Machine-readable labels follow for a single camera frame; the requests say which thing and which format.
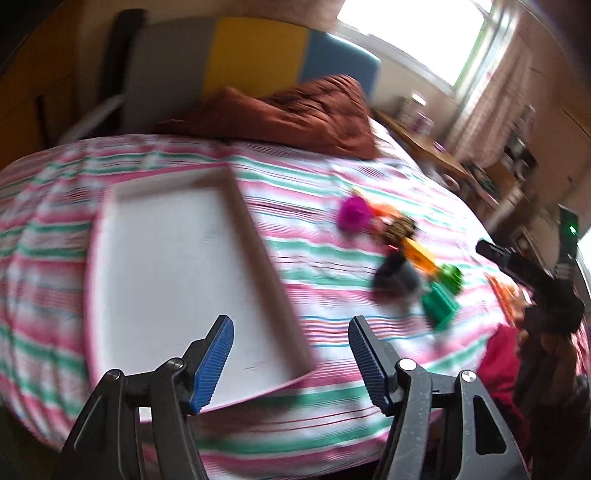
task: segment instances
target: tray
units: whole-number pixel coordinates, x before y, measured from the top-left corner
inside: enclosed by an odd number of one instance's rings
[[[181,356],[220,314],[234,321],[235,340],[203,411],[302,379],[314,370],[311,350],[231,169],[169,170],[112,185],[95,222],[85,305],[92,386],[111,368],[131,375]]]

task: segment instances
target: window frame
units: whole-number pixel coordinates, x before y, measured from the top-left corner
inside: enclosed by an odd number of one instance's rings
[[[483,23],[472,50],[466,59],[466,63],[454,85],[447,83],[426,65],[422,64],[408,53],[400,50],[398,47],[376,37],[375,35],[361,33],[355,27],[348,25],[341,20],[337,19],[334,33],[345,40],[349,40],[350,42],[365,48],[380,58],[386,58],[402,65],[431,83],[445,95],[455,100],[459,100],[464,96],[475,77],[481,71],[481,67],[488,56],[495,37],[499,33],[502,11],[502,8],[497,8],[498,2],[495,0],[493,0],[490,13],[484,10],[475,0],[467,1],[472,2],[480,11],[483,16]]]

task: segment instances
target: green toy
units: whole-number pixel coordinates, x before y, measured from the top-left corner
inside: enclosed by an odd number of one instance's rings
[[[430,291],[422,296],[421,302],[425,315],[433,325],[433,329],[441,332],[447,328],[456,316],[460,304],[443,285],[433,281],[429,284]]]
[[[439,282],[447,288],[452,295],[460,293],[462,286],[464,285],[464,275],[462,271],[455,265],[443,264],[439,267],[437,272],[437,278]]]

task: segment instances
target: silver bolt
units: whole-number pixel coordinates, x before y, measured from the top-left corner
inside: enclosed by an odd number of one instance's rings
[[[400,365],[400,368],[406,370],[407,372],[411,372],[417,367],[417,363],[411,358],[403,358],[398,362],[398,365]]]
[[[476,380],[476,374],[472,370],[464,370],[462,372],[462,379],[468,383]]]
[[[169,361],[166,362],[166,368],[169,370],[178,370],[182,368],[184,365],[182,358],[171,358]]]
[[[105,378],[107,380],[117,380],[120,376],[121,370],[118,370],[116,368],[109,370],[107,373],[105,373]]]

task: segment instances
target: bedsheet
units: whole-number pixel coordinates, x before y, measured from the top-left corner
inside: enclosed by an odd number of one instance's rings
[[[475,254],[488,238],[468,207],[404,153],[354,161],[290,148],[179,137],[95,138],[36,153],[0,174],[0,394],[39,439],[59,448],[90,387],[83,280],[92,220],[121,174],[225,161],[316,357],[314,374],[248,403],[193,418],[212,479],[317,475],[379,456],[390,419],[372,406],[347,339],[365,315],[401,355],[434,372],[476,369],[504,322]],[[466,286],[449,330],[433,333],[420,305],[377,303],[382,262],[369,235],[345,238],[339,202],[361,187],[413,217],[417,240],[459,266]]]

